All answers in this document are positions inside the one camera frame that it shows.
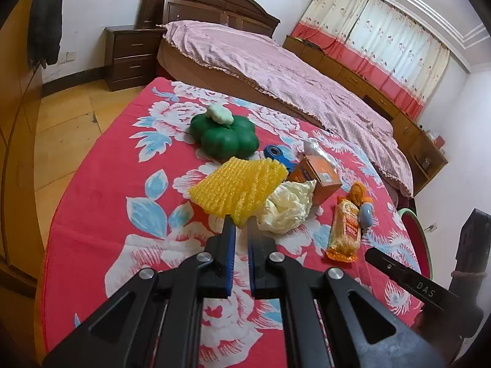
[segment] wooden headboard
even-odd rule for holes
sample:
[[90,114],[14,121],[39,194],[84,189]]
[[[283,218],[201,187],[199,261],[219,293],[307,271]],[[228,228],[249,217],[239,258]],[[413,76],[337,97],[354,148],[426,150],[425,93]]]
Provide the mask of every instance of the wooden headboard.
[[269,37],[279,23],[254,0],[142,0],[137,25],[148,28],[184,20],[221,23]]

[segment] chair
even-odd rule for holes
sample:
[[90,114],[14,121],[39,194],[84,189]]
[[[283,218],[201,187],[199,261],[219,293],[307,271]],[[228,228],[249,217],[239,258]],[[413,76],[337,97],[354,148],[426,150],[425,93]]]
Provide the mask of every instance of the chair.
[[418,217],[410,209],[401,209],[397,213],[401,217],[402,223],[409,234],[414,253],[416,253],[416,258],[418,259],[421,275],[432,280],[433,268],[431,266],[430,251]]

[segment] orange box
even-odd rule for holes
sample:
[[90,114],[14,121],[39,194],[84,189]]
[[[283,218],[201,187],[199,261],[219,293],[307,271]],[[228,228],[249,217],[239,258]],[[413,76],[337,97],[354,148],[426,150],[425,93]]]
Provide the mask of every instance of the orange box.
[[317,180],[312,197],[314,205],[321,205],[336,192],[343,183],[332,165],[322,156],[306,155],[287,177],[288,181],[306,182]]

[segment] yellow foam net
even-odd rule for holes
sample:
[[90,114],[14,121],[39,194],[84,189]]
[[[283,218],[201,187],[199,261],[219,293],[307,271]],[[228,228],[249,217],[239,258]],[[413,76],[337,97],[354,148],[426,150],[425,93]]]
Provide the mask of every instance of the yellow foam net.
[[230,214],[241,227],[287,175],[285,166],[276,160],[233,157],[191,187],[189,194],[208,214],[222,218]]

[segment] silver screw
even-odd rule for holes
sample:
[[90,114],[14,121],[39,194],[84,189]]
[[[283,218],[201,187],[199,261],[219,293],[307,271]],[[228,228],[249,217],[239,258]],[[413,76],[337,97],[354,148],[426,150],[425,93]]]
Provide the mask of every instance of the silver screw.
[[269,260],[273,263],[281,263],[285,259],[285,255],[281,252],[272,252],[269,254]]
[[143,270],[140,270],[138,273],[138,276],[143,279],[143,280],[149,280],[150,278],[153,278],[155,274],[155,271],[152,270],[151,268],[144,268]]
[[329,269],[327,275],[329,275],[333,280],[340,280],[342,277],[344,277],[344,272],[340,268],[333,267]]
[[198,259],[199,262],[206,263],[209,262],[212,259],[212,254],[209,252],[201,252],[198,253],[196,258]]

